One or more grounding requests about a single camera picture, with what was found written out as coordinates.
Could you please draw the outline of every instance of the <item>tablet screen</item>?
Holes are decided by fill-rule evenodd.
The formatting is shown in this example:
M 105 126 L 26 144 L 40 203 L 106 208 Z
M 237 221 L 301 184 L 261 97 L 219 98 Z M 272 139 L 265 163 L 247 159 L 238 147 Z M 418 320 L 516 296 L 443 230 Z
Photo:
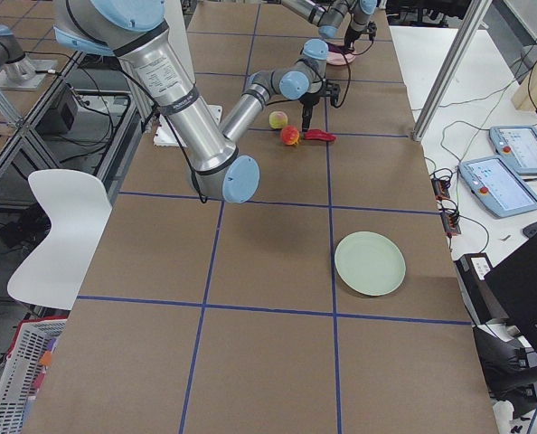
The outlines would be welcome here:
M 479 161 L 467 166 L 487 187 L 504 211 L 536 203 L 498 159 Z
M 520 167 L 537 168 L 537 136 L 529 128 L 499 128 Z

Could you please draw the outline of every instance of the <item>label sticker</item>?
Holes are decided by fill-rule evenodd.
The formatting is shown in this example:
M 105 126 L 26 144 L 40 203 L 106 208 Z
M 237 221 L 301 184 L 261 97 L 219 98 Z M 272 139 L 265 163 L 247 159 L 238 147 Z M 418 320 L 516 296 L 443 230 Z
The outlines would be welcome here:
M 491 271 L 485 258 L 472 258 L 472 264 L 480 280 L 485 280 L 485 275 Z
M 136 71 L 155 98 L 160 97 L 174 85 L 180 83 L 178 73 L 165 56 L 137 68 Z

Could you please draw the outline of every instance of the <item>white table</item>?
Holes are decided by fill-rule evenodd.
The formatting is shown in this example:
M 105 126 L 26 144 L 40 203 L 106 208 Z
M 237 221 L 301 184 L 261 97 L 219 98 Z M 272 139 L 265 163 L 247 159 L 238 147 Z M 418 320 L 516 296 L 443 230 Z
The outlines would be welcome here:
M 419 110 L 416 109 L 423 107 L 456 31 L 456 29 L 418 27 L 391 28 L 415 117 L 419 115 Z M 489 34 L 485 30 L 479 30 L 461 61 L 441 105 L 485 97 L 495 90 L 503 89 L 512 80 L 513 74 Z M 518 111 L 513 107 L 511 97 L 517 89 L 518 84 L 514 82 L 505 93 L 498 92 L 488 99 L 439 108 L 422 140 L 426 156 L 434 160 L 438 168 L 448 167 L 455 172 L 457 160 L 442 149 L 439 142 L 444 127 L 456 120 L 465 120 L 477 127 L 483 124 L 483 128 L 537 124 L 535 112 Z M 499 105 L 488 117 L 498 101 Z M 486 131 L 478 132 L 465 154 L 476 131 L 465 124 L 455 124 L 447 129 L 444 145 L 457 156 L 465 155 L 463 161 L 493 155 L 495 152 Z M 433 170 L 431 163 L 428 163 L 428 168 L 430 172 Z M 530 187 L 537 193 L 537 182 L 530 183 Z M 450 189 L 454 200 L 457 197 L 456 189 L 455 177 Z M 461 214 L 481 222 L 489 230 L 490 241 L 485 252 L 494 266 L 525 242 L 526 238 L 522 235 L 521 229 L 532 222 L 537 222 L 537 211 L 503 219 L 495 218 L 473 197 L 463 182 L 457 191 L 457 204 Z M 465 253 L 478 252 L 485 245 L 484 229 L 464 219 L 461 220 L 460 227 L 462 235 L 454 237 L 452 241 L 453 259 L 458 259 Z

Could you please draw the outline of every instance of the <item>orange object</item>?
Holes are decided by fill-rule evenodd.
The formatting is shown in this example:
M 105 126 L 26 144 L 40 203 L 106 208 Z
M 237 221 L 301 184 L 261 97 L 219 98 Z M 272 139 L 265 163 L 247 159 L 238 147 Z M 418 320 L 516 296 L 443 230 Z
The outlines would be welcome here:
M 40 365 L 50 366 L 51 364 L 52 364 L 52 352 L 46 351 L 45 353 L 43 353 L 43 356 L 40 359 Z
M 297 127 L 288 125 L 280 130 L 280 140 L 287 146 L 297 146 L 298 140 L 301 138 L 301 133 Z

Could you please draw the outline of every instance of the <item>red object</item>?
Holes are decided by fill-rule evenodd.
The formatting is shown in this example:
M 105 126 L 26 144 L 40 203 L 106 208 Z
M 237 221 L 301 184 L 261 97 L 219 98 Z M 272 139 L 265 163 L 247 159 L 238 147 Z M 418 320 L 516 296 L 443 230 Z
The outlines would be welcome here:
M 303 134 L 305 140 L 322 140 L 324 142 L 334 142 L 337 136 L 331 133 L 327 133 L 322 129 L 309 129 Z
M 301 138 L 301 133 L 298 132 L 297 127 L 287 125 L 280 130 L 280 140 L 288 146 L 298 145 L 298 140 Z

